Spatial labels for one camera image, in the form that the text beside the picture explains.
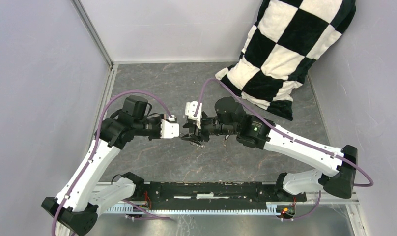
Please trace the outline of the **metal disc with key rings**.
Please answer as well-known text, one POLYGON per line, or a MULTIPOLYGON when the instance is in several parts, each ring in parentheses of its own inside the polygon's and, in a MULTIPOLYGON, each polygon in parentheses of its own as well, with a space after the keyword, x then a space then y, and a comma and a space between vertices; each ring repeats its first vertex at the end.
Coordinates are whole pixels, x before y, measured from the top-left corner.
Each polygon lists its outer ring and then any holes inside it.
POLYGON ((189 141, 190 145, 196 146, 197 149, 205 148, 205 144, 200 143, 199 141, 189 141))

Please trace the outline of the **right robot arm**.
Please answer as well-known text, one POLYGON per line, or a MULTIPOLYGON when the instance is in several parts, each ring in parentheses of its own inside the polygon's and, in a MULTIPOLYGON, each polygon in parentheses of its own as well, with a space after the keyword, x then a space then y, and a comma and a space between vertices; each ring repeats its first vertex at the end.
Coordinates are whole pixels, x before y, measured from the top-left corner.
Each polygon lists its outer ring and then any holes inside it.
POLYGON ((270 120, 262 121, 247 114, 233 97, 219 99, 215 111, 216 116, 209 117, 197 101, 187 102, 187 120, 183 127, 189 131, 181 139, 203 146, 210 136, 234 135, 237 142, 246 147, 281 153, 312 166, 310 171, 279 175, 274 195, 281 201, 320 190, 338 198, 351 198, 358 156, 356 147, 331 147, 295 135, 270 120))

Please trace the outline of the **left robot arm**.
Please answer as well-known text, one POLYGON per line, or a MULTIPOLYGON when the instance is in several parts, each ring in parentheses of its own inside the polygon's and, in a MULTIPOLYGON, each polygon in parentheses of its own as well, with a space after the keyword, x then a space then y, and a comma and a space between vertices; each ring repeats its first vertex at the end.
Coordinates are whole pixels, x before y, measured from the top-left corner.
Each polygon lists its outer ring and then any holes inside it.
POLYGON ((135 136, 150 140, 178 136, 176 117, 163 101, 149 95, 165 110, 164 114, 151 114, 152 105, 144 95, 149 94, 136 90, 126 93, 123 107, 98 123, 86 156, 67 184, 56 196, 46 197, 42 202, 53 217, 53 236, 59 235, 59 225, 73 236, 84 236, 112 206, 128 197, 136 201, 144 196, 144 186, 127 177, 93 193, 106 168, 135 136))

